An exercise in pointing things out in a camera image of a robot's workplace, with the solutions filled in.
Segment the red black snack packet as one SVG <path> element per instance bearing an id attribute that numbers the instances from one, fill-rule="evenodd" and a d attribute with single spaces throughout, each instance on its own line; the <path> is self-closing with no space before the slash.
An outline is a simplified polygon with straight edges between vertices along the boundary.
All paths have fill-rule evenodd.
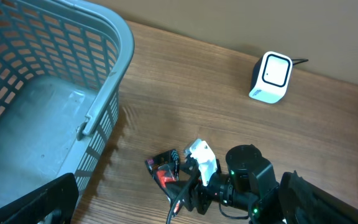
<path id="1" fill-rule="evenodd" d="M 179 181 L 180 156 L 176 149 L 171 149 L 145 160 L 146 168 L 157 185 L 169 200 L 175 193 L 167 187 L 167 183 Z"/>

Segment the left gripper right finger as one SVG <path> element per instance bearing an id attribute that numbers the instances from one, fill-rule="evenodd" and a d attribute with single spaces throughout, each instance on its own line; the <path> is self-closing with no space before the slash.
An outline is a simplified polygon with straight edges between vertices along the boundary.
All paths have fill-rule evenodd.
<path id="1" fill-rule="evenodd" d="M 358 209 L 300 177 L 285 172 L 278 197 L 287 223 L 358 224 Z"/>

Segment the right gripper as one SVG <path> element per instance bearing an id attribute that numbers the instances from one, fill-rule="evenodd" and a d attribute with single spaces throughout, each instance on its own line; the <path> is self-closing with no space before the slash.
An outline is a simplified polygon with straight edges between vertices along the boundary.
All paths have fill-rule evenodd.
<path id="1" fill-rule="evenodd" d="M 167 183 L 167 187 L 175 193 L 175 198 L 170 201 L 170 215 L 177 215 L 182 208 L 204 215 L 211 202 L 217 202 L 219 206 L 229 205 L 229 176 L 222 173 L 219 161 L 217 165 L 218 170 L 205 187 L 194 159 L 188 158 L 186 163 L 180 164 L 180 170 L 190 177 L 188 180 Z"/>

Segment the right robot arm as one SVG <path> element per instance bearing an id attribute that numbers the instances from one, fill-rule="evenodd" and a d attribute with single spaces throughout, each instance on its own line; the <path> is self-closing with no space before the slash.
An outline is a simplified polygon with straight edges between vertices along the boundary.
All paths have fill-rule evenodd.
<path id="1" fill-rule="evenodd" d="M 191 146 L 185 157 L 181 169 L 190 178 L 166 184 L 173 191 L 166 223 L 171 222 L 180 205 L 204 215 L 212 202 L 246 211 L 243 218 L 249 223 L 284 223 L 273 165 L 254 145 L 228 150 L 226 174 L 208 146 Z"/>

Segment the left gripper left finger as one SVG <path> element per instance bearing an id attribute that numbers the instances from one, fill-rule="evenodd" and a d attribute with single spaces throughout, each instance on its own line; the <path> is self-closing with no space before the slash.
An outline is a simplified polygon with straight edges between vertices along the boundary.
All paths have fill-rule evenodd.
<path id="1" fill-rule="evenodd" d="M 0 208 L 0 224 L 70 223 L 79 198 L 74 174 L 66 173 Z"/>

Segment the white barcode scanner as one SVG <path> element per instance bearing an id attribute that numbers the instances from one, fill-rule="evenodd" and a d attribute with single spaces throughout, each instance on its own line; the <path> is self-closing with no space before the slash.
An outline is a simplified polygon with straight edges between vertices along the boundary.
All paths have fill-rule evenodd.
<path id="1" fill-rule="evenodd" d="M 249 97 L 274 104 L 287 92 L 293 62 L 290 57 L 268 51 L 253 68 Z"/>

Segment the grey plastic shopping basket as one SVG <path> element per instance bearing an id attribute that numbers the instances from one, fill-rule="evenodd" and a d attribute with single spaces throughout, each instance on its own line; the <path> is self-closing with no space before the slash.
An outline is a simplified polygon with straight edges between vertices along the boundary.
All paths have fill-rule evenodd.
<path id="1" fill-rule="evenodd" d="M 104 6 L 0 0 L 0 208 L 67 173 L 86 190 L 134 47 Z"/>

